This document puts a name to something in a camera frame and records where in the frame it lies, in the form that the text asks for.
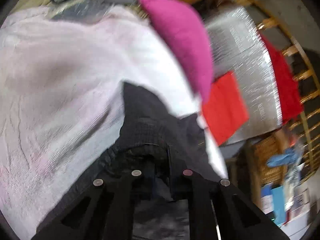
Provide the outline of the black quilted jacket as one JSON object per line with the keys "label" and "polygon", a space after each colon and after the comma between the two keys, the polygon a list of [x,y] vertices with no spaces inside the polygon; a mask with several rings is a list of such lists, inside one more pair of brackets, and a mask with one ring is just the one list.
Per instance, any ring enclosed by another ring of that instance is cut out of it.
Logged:
{"label": "black quilted jacket", "polygon": [[152,195],[135,208],[132,239],[189,238],[188,203],[173,200],[170,194],[167,150],[175,150],[186,166],[203,178],[219,180],[209,164],[205,134],[197,123],[197,115],[176,118],[155,94],[127,82],[123,84],[123,100],[125,118],[119,138],[77,179],[36,232],[88,191],[96,179],[116,180],[152,163]]}

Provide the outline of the blue fashion box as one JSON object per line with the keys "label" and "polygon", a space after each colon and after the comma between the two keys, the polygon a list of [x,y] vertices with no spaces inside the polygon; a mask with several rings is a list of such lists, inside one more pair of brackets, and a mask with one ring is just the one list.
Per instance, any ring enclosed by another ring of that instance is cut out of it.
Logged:
{"label": "blue fashion box", "polygon": [[266,184],[261,188],[261,210],[277,226],[285,223],[286,212],[283,186],[273,187]]}

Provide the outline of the blue cloth in basket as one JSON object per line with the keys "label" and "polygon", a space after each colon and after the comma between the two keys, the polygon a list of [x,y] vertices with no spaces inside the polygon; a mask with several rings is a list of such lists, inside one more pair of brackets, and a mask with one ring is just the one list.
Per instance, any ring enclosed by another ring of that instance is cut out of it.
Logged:
{"label": "blue cloth in basket", "polygon": [[297,148],[287,148],[283,154],[276,154],[271,156],[266,165],[268,167],[277,167],[283,165],[297,165],[301,161],[302,151]]}

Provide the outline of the red pillow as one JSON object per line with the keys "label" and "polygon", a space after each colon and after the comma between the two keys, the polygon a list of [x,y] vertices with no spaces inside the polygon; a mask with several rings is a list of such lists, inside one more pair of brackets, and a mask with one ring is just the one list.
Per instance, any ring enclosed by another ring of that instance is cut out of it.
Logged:
{"label": "red pillow", "polygon": [[222,145],[249,120],[249,112],[233,72],[216,79],[202,114],[217,145]]}

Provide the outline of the red blanket on railing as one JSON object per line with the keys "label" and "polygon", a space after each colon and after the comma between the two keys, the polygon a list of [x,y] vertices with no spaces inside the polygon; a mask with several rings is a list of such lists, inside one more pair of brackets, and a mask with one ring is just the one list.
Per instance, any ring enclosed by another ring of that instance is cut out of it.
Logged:
{"label": "red blanket on railing", "polygon": [[300,102],[298,82],[293,79],[290,67],[283,54],[274,48],[264,35],[261,34],[260,36],[268,50],[272,62],[280,100],[282,124],[284,125],[291,119],[296,118],[304,110],[304,107]]}

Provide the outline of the wooden stair railing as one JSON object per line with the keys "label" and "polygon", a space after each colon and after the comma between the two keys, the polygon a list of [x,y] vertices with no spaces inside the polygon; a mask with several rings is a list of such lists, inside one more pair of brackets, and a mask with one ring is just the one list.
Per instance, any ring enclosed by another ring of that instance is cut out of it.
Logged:
{"label": "wooden stair railing", "polygon": [[298,82],[304,112],[289,122],[304,144],[303,181],[319,169],[319,12],[310,0],[181,0],[201,12],[227,2],[244,6],[279,49]]}

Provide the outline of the white bedspread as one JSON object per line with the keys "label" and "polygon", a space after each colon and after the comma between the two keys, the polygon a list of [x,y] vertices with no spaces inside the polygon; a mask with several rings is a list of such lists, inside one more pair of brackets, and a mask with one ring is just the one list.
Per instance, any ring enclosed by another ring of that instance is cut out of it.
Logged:
{"label": "white bedspread", "polygon": [[95,24],[50,20],[48,12],[19,11],[1,27],[1,213],[19,239],[34,239],[119,138],[126,82],[155,94],[176,118],[196,114],[209,164],[218,181],[227,178],[182,66],[146,20],[120,5]]}

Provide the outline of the silver foil insulation panel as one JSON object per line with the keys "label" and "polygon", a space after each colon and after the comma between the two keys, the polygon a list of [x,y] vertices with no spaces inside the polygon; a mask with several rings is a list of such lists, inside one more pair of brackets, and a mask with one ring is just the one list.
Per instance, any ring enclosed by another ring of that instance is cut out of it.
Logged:
{"label": "silver foil insulation panel", "polygon": [[204,19],[214,58],[214,76],[233,71],[249,120],[227,140],[234,144],[273,131],[282,124],[276,77],[268,49],[247,10],[224,5]]}

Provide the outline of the magenta pillow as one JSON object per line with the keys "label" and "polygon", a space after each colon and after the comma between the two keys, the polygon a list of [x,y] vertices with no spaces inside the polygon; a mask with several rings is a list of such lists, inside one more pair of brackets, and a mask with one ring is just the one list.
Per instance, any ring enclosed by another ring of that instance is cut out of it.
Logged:
{"label": "magenta pillow", "polygon": [[178,59],[193,92],[206,102],[213,78],[213,56],[198,12],[179,0],[139,0],[139,3]]}

